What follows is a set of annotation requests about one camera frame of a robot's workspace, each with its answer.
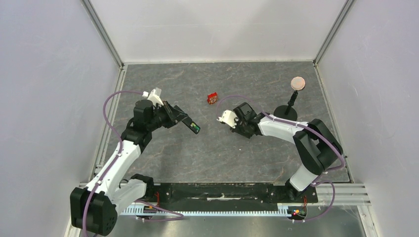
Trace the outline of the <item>green battery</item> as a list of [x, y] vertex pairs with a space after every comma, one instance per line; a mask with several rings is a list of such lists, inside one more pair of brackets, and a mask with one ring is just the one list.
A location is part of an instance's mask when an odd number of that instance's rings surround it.
[[191, 123], [191, 126], [195, 129], [195, 130], [199, 130], [200, 128], [195, 124], [195, 123]]

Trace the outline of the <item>black remote control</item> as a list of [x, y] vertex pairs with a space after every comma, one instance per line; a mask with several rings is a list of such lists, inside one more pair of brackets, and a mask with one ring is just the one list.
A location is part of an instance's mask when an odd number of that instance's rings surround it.
[[189, 117], [185, 117], [182, 122], [194, 133], [198, 134], [201, 128]]

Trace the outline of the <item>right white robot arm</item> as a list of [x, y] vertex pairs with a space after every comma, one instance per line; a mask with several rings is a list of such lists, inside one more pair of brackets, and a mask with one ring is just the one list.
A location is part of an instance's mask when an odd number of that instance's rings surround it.
[[270, 136], [295, 145], [302, 164], [286, 182], [285, 194], [291, 201], [303, 198], [306, 188], [332, 169], [336, 160], [345, 164], [340, 143], [320, 119], [298, 122], [265, 112], [258, 114], [246, 102], [231, 111], [224, 111], [222, 118], [232, 132], [246, 138]]

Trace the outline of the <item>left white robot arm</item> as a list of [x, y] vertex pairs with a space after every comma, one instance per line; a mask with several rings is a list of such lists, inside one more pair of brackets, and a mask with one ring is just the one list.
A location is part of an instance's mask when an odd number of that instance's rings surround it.
[[117, 217], [134, 201], [155, 197], [154, 179], [134, 174], [124, 186], [124, 175], [152, 140], [153, 131], [184, 123], [195, 134], [200, 127], [178, 106], [167, 101], [137, 101], [119, 143], [101, 171], [84, 188], [70, 194], [71, 224], [85, 232], [102, 236], [114, 228]]

